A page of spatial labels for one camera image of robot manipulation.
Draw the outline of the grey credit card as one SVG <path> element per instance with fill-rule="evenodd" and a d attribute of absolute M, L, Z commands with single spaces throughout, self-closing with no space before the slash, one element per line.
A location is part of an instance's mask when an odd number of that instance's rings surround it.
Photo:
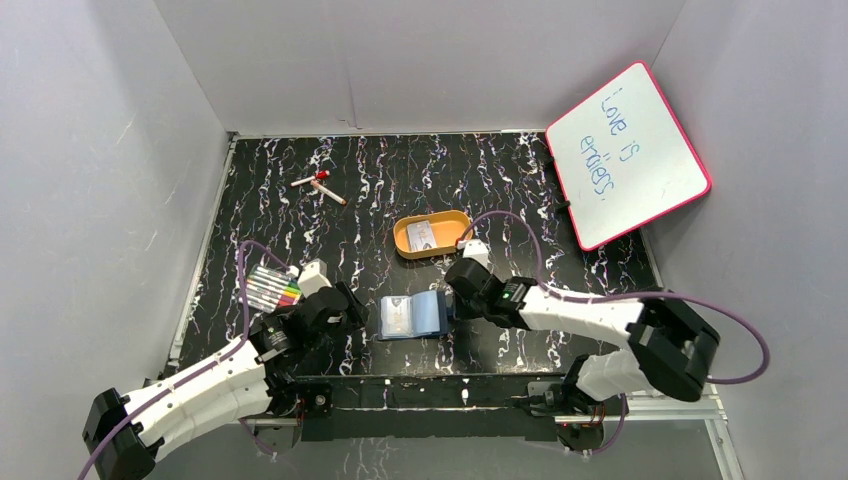
<path fill-rule="evenodd" d="M 411 298 L 387 296 L 381 300 L 383 335 L 389 338 L 409 336 L 412 329 Z"/>
<path fill-rule="evenodd" d="M 411 252 L 430 250 L 437 246 L 431 223 L 428 220 L 408 224 L 406 233 Z"/>

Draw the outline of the navy blue card holder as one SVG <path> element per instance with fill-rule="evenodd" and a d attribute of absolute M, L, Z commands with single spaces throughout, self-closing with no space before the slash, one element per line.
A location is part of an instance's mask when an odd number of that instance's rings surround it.
<path fill-rule="evenodd" d="M 389 338 L 383 335 L 381 321 L 381 300 L 379 302 L 378 337 L 383 341 L 406 340 L 416 338 L 437 338 L 449 331 L 449 323 L 454 318 L 452 297 L 444 291 L 428 290 L 408 296 L 411 298 L 412 333 L 406 337 Z"/>

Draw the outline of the orange oval tray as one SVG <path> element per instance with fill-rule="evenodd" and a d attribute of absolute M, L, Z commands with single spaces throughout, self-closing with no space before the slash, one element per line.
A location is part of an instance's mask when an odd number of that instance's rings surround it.
<path fill-rule="evenodd" d="M 470 225 L 471 218 L 459 210 L 407 216 L 393 227 L 395 247 L 406 260 L 454 254 L 460 240 L 471 238 L 463 235 Z"/>

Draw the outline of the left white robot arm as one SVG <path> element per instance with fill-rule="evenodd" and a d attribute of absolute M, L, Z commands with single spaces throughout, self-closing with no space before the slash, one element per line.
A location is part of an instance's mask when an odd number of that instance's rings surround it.
<path fill-rule="evenodd" d="M 83 471 L 143 479 L 184 444 L 257 415 L 326 417 L 324 383 L 297 380 L 297 366 L 334 336 L 366 325 L 367 307 L 339 281 L 255 320 L 247 332 L 193 366 L 128 393 L 110 388 L 92 402 L 82 433 Z"/>

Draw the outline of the colourful marker pen set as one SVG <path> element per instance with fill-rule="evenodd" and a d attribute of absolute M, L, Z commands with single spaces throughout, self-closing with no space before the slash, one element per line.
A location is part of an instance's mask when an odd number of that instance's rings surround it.
<path fill-rule="evenodd" d="M 296 272 L 255 265 L 246 277 L 245 304 L 263 313 L 295 305 L 303 297 L 295 279 Z"/>

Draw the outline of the white marker pen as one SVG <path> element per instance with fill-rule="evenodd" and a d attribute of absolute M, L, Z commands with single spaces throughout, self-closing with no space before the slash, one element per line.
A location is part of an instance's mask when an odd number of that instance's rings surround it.
<path fill-rule="evenodd" d="M 328 198 L 335 201 L 336 203 L 338 203 L 340 205 L 346 205 L 347 204 L 347 201 L 343 197 L 341 197 L 340 195 L 331 191 L 329 188 L 324 186 L 321 182 L 319 182 L 317 180 L 312 180 L 310 182 L 310 184 L 315 190 L 319 191 L 320 193 L 327 196 Z"/>

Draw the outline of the red capped marker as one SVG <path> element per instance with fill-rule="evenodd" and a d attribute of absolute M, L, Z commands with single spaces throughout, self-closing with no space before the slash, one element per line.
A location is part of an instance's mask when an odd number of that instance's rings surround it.
<path fill-rule="evenodd" d="M 329 175 L 330 175 L 330 172 L 328 170 L 321 170 L 321 171 L 316 172 L 314 175 L 293 181 L 290 184 L 290 186 L 292 188 L 299 187 L 301 185 L 305 185 L 305 184 L 311 183 L 313 181 L 323 180 L 323 179 L 327 178 Z"/>

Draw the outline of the pink framed whiteboard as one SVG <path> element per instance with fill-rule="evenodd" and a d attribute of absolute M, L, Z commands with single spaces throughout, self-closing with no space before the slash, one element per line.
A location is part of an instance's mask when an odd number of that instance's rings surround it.
<path fill-rule="evenodd" d="M 584 251 L 637 230 L 712 187 L 644 61 L 550 124 L 545 139 Z"/>

